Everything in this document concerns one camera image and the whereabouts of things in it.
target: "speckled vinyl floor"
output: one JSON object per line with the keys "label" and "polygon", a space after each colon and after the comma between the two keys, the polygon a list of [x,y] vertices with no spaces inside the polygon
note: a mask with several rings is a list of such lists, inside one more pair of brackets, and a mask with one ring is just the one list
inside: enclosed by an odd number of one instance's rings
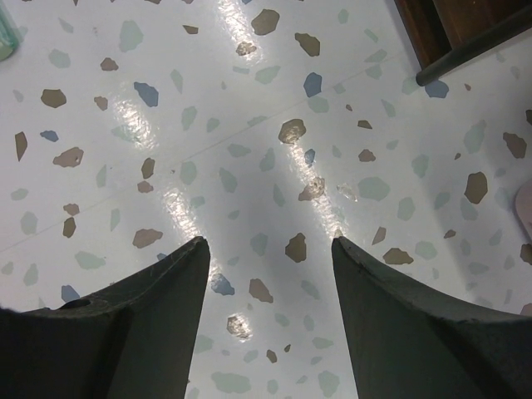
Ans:
{"label": "speckled vinyl floor", "polygon": [[58,308],[203,235],[187,398],[356,396],[330,243],[532,302],[532,37],[427,88],[392,0],[5,1],[0,303]]}

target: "green object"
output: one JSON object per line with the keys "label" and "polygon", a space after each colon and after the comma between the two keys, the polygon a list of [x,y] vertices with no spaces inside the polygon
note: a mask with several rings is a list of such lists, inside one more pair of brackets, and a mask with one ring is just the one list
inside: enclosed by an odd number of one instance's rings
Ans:
{"label": "green object", "polygon": [[5,60],[17,49],[18,40],[0,12],[0,61]]}

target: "dark wooden furniture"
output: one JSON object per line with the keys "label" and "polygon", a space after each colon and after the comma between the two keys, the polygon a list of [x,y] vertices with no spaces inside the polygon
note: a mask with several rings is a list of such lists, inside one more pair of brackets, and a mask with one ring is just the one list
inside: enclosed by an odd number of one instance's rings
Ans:
{"label": "dark wooden furniture", "polygon": [[425,86],[532,27],[531,0],[395,0]]}
{"label": "dark wooden furniture", "polygon": [[0,397],[185,397],[209,261],[197,238],[57,310],[0,309]]}
{"label": "dark wooden furniture", "polygon": [[532,318],[440,293],[332,243],[360,399],[530,399]]}

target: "terrazzo floor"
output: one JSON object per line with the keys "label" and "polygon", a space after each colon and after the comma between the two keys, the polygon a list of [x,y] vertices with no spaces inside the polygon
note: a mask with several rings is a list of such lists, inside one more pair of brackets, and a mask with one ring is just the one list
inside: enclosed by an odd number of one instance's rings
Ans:
{"label": "terrazzo floor", "polygon": [[187,399],[295,399],[357,396],[336,235],[457,298],[532,303],[529,33],[420,88],[392,0],[0,7],[21,40],[0,63],[2,306],[58,308],[203,235]]}

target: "white floor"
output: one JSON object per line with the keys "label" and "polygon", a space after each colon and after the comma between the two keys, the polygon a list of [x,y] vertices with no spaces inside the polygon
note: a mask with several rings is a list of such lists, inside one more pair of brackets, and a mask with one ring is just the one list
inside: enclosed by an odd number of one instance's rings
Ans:
{"label": "white floor", "polygon": [[458,298],[532,302],[530,34],[419,88],[392,0],[157,3],[4,2],[23,37],[0,63],[4,307],[60,307],[203,235],[187,398],[295,399],[356,396],[335,235]]}

